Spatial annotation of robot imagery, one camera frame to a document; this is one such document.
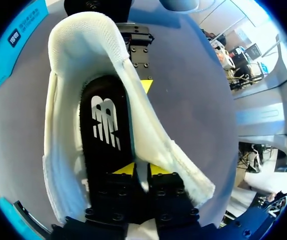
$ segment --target blue sign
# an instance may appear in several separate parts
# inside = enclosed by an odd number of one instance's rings
[[[0,38],[0,86],[9,78],[28,38],[48,15],[45,0],[34,0],[10,23]]]
[[[268,74],[268,67],[266,65],[264,65],[262,62],[260,63],[261,65],[261,70],[263,72],[263,74]]]

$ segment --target new balance logo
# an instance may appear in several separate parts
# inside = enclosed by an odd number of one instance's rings
[[[118,148],[120,151],[120,141],[118,138],[118,123],[116,107],[109,98],[103,100],[100,96],[93,96],[91,99],[92,119],[94,120],[93,135]]]

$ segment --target white logo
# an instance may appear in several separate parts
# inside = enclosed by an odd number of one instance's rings
[[[91,99],[91,111],[92,119],[98,121],[98,124],[93,126],[94,137],[98,138],[98,128],[100,140],[103,141],[105,136],[106,143],[111,144],[114,148],[117,145],[120,151],[119,138],[115,136],[115,133],[118,131],[118,123],[116,107],[113,101],[109,98],[103,100],[100,96],[93,96]]]
[[[14,34],[13,34],[13,36],[10,38],[10,42],[12,43],[12,44],[14,44],[15,43],[15,41],[16,41],[16,39],[19,37],[19,33],[18,32],[15,32]]]

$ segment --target white shoe upper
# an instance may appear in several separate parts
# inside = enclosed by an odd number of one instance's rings
[[[130,61],[123,37],[109,17],[81,12],[65,18],[51,31],[48,52],[51,73],[43,172],[51,206],[60,222],[65,222],[65,216],[83,220],[89,205],[74,172],[82,152],[79,102],[85,83],[104,75],[118,76],[126,89],[136,158],[177,172],[197,207],[213,196],[214,184],[162,127]],[[145,188],[146,180],[140,180]]]

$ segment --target gray table surface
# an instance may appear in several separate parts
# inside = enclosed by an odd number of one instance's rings
[[[66,17],[62,3],[34,31],[13,73],[0,87],[0,193],[20,200],[46,227],[57,223],[44,183],[44,121],[49,81],[48,37]],[[234,185],[238,139],[224,70],[209,42],[188,15],[136,1],[129,20],[149,27],[153,85],[148,97],[162,125],[216,185],[200,209],[202,226],[218,225]]]

